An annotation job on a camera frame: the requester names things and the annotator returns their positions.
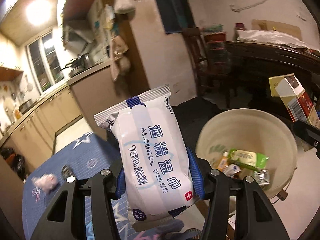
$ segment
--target kettle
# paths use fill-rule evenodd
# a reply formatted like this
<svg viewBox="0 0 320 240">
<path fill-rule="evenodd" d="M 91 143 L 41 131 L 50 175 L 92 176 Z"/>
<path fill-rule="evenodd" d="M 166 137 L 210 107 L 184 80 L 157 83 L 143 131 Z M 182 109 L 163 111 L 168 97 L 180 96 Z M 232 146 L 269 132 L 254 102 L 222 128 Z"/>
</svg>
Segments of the kettle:
<svg viewBox="0 0 320 240">
<path fill-rule="evenodd" d="M 78 57 L 78 60 L 80 61 L 81 66 L 86 69 L 94 66 L 94 61 L 92 60 L 90 53 L 82 54 Z"/>
</svg>

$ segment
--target green item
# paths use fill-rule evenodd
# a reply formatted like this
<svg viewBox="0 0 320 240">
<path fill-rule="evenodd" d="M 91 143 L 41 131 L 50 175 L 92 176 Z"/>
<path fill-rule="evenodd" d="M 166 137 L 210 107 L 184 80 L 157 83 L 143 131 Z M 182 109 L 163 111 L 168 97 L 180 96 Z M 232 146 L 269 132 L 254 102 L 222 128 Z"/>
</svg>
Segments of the green item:
<svg viewBox="0 0 320 240">
<path fill-rule="evenodd" d="M 247 168 L 253 171 L 261 171 L 266 167 L 269 157 L 262 153 L 248 152 L 239 149 L 229 151 L 229 162 L 238 165 L 241 168 Z"/>
</svg>

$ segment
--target trash bin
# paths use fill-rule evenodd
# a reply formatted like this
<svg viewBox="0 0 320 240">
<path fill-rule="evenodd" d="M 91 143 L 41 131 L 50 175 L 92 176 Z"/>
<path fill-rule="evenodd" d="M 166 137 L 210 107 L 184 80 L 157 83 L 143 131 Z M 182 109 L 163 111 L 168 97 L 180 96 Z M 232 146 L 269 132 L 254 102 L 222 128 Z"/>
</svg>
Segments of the trash bin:
<svg viewBox="0 0 320 240">
<path fill-rule="evenodd" d="M 196 154 L 215 160 L 231 148 L 260 152 L 269 157 L 266 169 L 270 184 L 263 188 L 269 199 L 276 196 L 293 176 L 297 145 L 289 128 L 275 116 L 255 109 L 233 109 L 216 115 L 202 128 Z M 240 177 L 251 175 L 245 170 Z"/>
</svg>

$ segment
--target window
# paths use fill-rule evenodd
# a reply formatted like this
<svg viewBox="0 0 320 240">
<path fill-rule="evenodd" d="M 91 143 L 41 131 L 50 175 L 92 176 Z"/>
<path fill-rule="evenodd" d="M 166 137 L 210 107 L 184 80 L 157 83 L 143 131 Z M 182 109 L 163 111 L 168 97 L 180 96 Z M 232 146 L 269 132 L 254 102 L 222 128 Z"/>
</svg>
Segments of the window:
<svg viewBox="0 0 320 240">
<path fill-rule="evenodd" d="M 64 78 L 60 72 L 51 32 L 28 45 L 27 53 L 32 73 L 42 92 Z"/>
<path fill-rule="evenodd" d="M 156 0 L 165 33 L 195 27 L 188 0 Z"/>
</svg>

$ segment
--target cardboard box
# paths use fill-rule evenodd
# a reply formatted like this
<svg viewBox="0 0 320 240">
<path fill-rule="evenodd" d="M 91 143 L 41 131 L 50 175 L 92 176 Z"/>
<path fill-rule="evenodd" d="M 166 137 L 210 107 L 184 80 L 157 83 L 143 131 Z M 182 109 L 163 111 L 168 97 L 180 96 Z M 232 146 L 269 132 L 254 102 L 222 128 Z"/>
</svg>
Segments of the cardboard box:
<svg viewBox="0 0 320 240">
<path fill-rule="evenodd" d="M 294 74 L 270 77 L 269 84 L 271 96 L 281 98 L 294 122 L 299 119 L 318 129 L 320 128 L 320 120 L 316 109 Z M 313 147 L 304 141 L 302 145 L 304 151 Z"/>
</svg>

